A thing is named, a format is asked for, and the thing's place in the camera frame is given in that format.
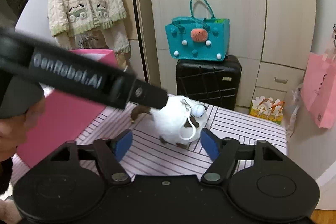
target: bag handle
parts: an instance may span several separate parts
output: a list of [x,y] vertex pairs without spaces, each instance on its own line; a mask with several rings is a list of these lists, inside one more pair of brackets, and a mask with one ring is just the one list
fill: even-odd
[[[213,14],[213,11],[212,11],[212,9],[211,9],[211,7],[210,7],[210,4],[206,1],[206,0],[203,0],[204,2],[205,2],[205,4],[207,5],[207,7],[209,8],[209,11],[210,11],[210,13],[211,13],[211,19],[216,19],[216,17],[214,16],[214,14]],[[190,13],[191,13],[191,17],[193,17],[194,18],[194,12],[193,12],[193,6],[192,6],[192,3],[193,3],[193,0],[190,0]]]
[[178,27],[179,29],[185,29],[182,25],[180,25],[179,23],[177,23],[178,21],[181,20],[186,20],[186,21],[193,21],[195,23],[199,23],[203,25],[203,28],[208,30],[210,27],[208,24],[206,24],[203,20],[194,18],[194,17],[175,17],[172,19],[172,23],[174,26]]
[[331,59],[331,62],[334,62],[336,57],[336,24],[334,24],[333,34],[331,36],[332,46],[327,48],[323,54],[322,60],[326,61],[327,58]]

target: blue gripper pad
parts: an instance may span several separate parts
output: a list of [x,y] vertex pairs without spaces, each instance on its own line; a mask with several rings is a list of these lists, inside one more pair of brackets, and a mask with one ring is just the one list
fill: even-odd
[[217,138],[214,134],[212,134],[208,129],[203,128],[201,130],[201,144],[212,161],[214,161],[219,155],[219,150],[218,150],[218,146],[216,143],[216,139],[213,139],[213,138],[216,138],[217,140],[219,140],[219,138]]
[[126,152],[132,145],[133,140],[132,131],[130,129],[126,129],[114,140],[116,141],[114,155],[117,161],[121,161],[121,159],[125,156]]

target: stuffed animal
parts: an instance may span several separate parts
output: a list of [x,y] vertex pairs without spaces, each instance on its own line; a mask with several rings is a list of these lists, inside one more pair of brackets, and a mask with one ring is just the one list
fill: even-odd
[[131,121],[134,122],[141,113],[153,116],[162,143],[184,149],[200,137],[201,129],[208,121],[206,107],[184,96],[170,96],[166,106],[160,110],[138,105],[131,113]]

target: person's arm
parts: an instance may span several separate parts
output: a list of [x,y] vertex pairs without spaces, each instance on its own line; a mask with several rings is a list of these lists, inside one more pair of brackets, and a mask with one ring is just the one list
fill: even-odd
[[8,189],[12,175],[11,157],[18,145],[25,143],[26,133],[37,124],[44,111],[44,98],[29,108],[26,114],[0,120],[0,195]]

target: drawer handle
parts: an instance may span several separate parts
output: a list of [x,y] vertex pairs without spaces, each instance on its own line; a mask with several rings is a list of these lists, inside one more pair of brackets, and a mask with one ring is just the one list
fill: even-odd
[[287,84],[288,80],[283,80],[283,79],[278,79],[276,77],[274,77],[274,81],[277,83],[281,83],[281,84]]

